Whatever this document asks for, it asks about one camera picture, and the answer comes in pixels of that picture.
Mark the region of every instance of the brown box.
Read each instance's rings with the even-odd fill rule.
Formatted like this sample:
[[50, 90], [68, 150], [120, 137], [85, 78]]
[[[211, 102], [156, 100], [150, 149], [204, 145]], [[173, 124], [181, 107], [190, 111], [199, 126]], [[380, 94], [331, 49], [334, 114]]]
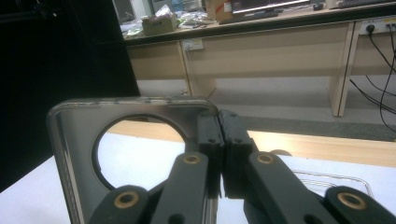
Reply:
[[216, 21], [224, 21], [233, 17], [231, 0], [206, 0], [207, 16]]
[[142, 20], [143, 31], [145, 35], [161, 35], [176, 30], [177, 22], [175, 13], [171, 17], [159, 17], [154, 19]]

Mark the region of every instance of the black monitor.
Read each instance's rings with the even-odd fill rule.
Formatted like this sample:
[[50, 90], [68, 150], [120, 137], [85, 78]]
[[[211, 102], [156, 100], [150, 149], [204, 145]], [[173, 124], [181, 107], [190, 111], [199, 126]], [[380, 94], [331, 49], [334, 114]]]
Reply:
[[310, 3], [310, 0], [232, 0], [233, 14], [271, 11], [275, 8], [291, 7], [308, 3]]

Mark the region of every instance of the wall socket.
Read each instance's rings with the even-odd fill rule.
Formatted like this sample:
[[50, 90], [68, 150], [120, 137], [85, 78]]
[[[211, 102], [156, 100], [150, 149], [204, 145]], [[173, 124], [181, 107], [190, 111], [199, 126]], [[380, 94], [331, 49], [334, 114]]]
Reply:
[[380, 34], [380, 33], [389, 33], [389, 28], [387, 24], [390, 25], [392, 31], [396, 31], [396, 17], [383, 17], [383, 18], [376, 18], [367, 21], [361, 22], [361, 30], [359, 31], [360, 35], [368, 35], [369, 33], [366, 31], [366, 27], [372, 24], [375, 29], [373, 34]]
[[203, 49], [202, 39], [185, 39], [181, 41], [184, 50]]

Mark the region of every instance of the gray floor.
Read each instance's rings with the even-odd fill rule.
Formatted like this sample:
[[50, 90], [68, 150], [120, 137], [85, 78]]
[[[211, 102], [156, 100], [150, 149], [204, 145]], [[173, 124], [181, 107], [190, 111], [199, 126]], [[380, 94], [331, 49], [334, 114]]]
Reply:
[[[383, 88], [388, 76], [371, 77]], [[366, 77], [352, 78], [358, 86], [379, 101], [381, 92]], [[142, 95], [180, 95], [184, 80], [138, 81]], [[396, 132], [380, 117], [379, 106], [367, 101], [349, 84], [345, 114], [332, 115], [327, 77], [264, 77], [217, 79], [209, 99], [220, 109], [239, 114], [250, 130], [299, 133], [380, 141], [395, 141]], [[396, 92], [396, 76], [388, 91]], [[384, 104], [396, 109], [396, 97], [386, 95]], [[383, 110], [387, 124], [396, 129], [396, 115]]]

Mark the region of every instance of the green box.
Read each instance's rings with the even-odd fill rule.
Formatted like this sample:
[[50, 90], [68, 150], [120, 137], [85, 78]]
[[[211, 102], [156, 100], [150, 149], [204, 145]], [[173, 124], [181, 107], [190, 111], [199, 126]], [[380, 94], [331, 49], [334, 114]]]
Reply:
[[176, 30], [176, 14], [172, 13], [171, 17], [161, 16], [156, 19], [149, 18], [142, 21], [145, 35], [161, 35]]

